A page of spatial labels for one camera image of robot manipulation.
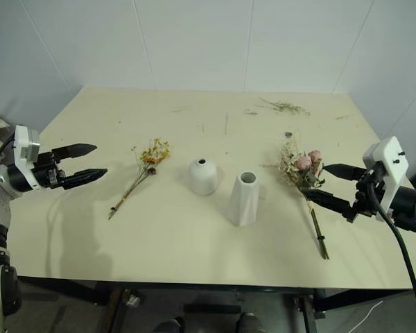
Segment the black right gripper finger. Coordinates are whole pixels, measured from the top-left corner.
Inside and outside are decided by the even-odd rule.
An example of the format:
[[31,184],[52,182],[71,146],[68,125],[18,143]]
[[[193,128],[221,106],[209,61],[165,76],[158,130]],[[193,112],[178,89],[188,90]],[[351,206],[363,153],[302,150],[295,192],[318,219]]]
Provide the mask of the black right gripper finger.
[[366,169],[364,168],[348,164],[329,164],[323,166],[323,169],[338,178],[350,181],[359,180],[366,172]]
[[319,189],[306,189],[304,190],[304,196],[307,200],[313,201],[323,208],[337,212],[346,219],[354,218],[354,211],[349,201],[337,198],[329,192]]

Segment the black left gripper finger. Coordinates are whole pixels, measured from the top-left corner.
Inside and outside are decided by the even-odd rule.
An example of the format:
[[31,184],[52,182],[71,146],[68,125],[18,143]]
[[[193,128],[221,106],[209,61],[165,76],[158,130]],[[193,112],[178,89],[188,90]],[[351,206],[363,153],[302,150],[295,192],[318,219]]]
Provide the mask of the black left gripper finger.
[[93,144],[72,144],[68,146],[62,146],[60,148],[55,148],[51,152],[53,158],[56,161],[60,161],[67,158],[76,158],[87,155],[92,151],[96,150],[97,146]]
[[62,179],[61,187],[65,190],[83,186],[98,180],[107,173],[107,169],[86,169]]

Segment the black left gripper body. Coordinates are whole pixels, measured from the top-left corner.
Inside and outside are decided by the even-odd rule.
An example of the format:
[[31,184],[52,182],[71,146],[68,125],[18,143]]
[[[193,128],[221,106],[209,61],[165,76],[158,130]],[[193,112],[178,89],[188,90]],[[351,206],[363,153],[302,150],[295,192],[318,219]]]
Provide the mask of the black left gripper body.
[[38,155],[31,171],[41,187],[55,189],[63,186],[65,173],[58,168],[61,159],[63,157],[59,151],[49,151]]

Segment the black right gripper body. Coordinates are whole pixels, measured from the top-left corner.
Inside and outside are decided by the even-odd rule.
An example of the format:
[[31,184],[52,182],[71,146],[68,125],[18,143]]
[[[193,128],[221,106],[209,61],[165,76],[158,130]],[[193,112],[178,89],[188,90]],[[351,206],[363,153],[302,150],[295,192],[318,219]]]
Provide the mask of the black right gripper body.
[[385,167],[382,162],[375,162],[370,169],[349,167],[349,179],[356,180],[357,183],[355,201],[345,214],[348,222],[353,223],[359,214],[368,217],[377,214],[376,205],[372,199],[378,199],[375,189],[379,184],[383,184],[384,176]]

